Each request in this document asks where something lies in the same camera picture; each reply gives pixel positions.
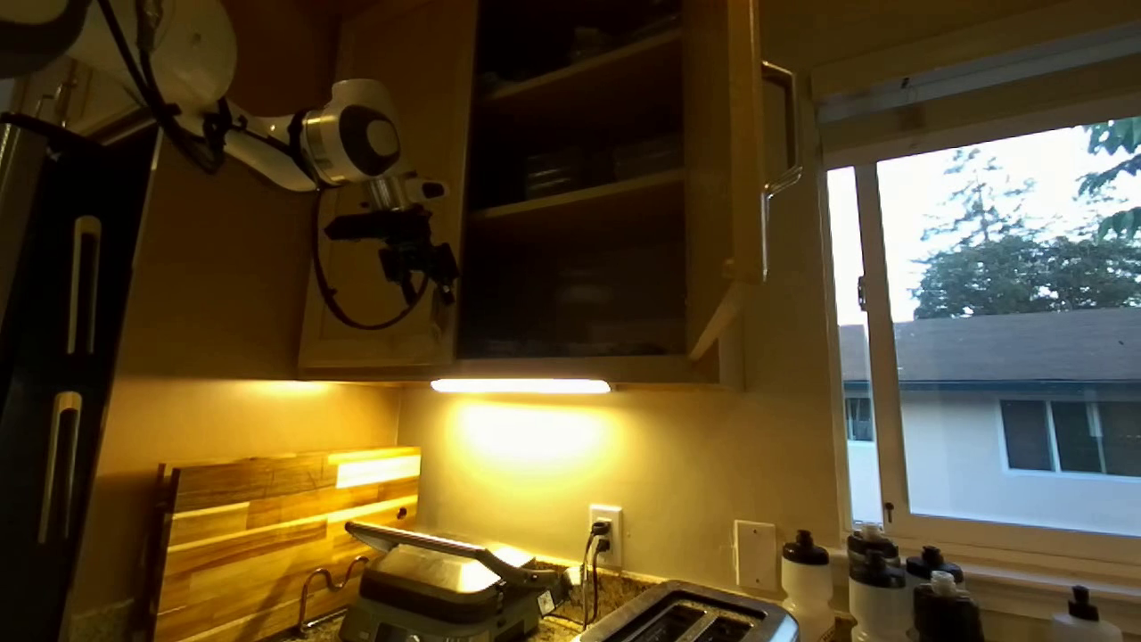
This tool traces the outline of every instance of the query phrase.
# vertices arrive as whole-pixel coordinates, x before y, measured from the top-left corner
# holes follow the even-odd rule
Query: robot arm
[[[15,18],[15,2],[24,0],[0,0],[0,28]],[[237,156],[290,194],[367,181],[371,209],[340,215],[324,239],[383,241],[383,272],[402,289],[407,307],[421,299],[428,283],[444,302],[454,299],[457,259],[450,246],[432,241],[428,228],[428,198],[440,198],[445,185],[419,178],[402,163],[395,109],[383,82],[340,78],[319,109],[248,114],[224,100],[239,52],[219,0],[93,0],[68,57],[129,89],[169,140],[208,170],[223,156]],[[340,321],[390,329],[386,321],[359,326],[340,311],[319,257],[313,272]]]

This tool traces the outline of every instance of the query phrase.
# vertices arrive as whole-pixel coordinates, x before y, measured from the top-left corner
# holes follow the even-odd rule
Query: wooden cutting board
[[[421,449],[262,455],[163,472],[154,640],[268,640],[357,600],[371,547],[348,522],[413,524]]]

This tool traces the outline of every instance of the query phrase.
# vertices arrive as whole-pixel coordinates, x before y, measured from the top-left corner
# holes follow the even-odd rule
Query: under-cabinet light
[[[357,487],[357,486],[386,486],[401,479],[419,479],[421,455],[390,455],[390,460],[342,460],[337,466],[337,487]]]
[[[608,395],[602,378],[437,378],[437,391]]]

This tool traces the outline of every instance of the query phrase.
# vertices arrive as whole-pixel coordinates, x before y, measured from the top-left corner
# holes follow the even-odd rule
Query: open cabinet
[[[463,248],[457,311],[371,334],[312,302],[304,370],[718,378],[715,346],[761,279],[756,2],[481,0],[454,18],[474,39],[375,45],[432,61],[419,89],[440,97],[378,78],[401,114],[440,114],[407,145],[459,153],[440,156],[459,215],[437,220]]]

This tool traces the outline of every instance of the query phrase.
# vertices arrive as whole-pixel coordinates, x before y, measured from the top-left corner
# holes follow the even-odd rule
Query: tree
[[[948,220],[929,225],[924,241],[968,248],[968,246],[994,241],[1007,234],[1031,234],[1026,220],[1017,217],[1017,209],[1020,209],[1020,195],[1031,194],[1034,181],[1008,185],[1008,176],[981,145],[957,150],[948,176],[960,178],[960,190],[951,194],[951,202],[960,202],[960,215]]]
[[[1127,239],[1007,234],[936,254],[917,299],[917,316],[1139,307],[1141,248]]]
[[[1093,153],[1121,150],[1131,156],[1084,176],[1080,195],[1105,195],[1121,176],[1141,170],[1141,119],[1093,127]],[[963,181],[951,194],[960,215],[924,231],[942,248],[924,259],[917,316],[1141,307],[1141,246],[1122,234],[1039,239],[1020,209],[1034,181],[1008,181],[981,145],[960,150],[948,176]]]
[[[1050,311],[1046,246],[1007,234],[929,257],[917,316],[985,316]]]
[[[1093,170],[1080,178],[1078,195],[1100,198],[1112,190],[1122,176],[1141,176],[1141,119],[1112,119],[1088,126],[1088,150],[1093,153],[1127,153],[1105,170]],[[1100,225],[1103,234],[1133,239],[1141,231],[1141,206],[1122,206]]]

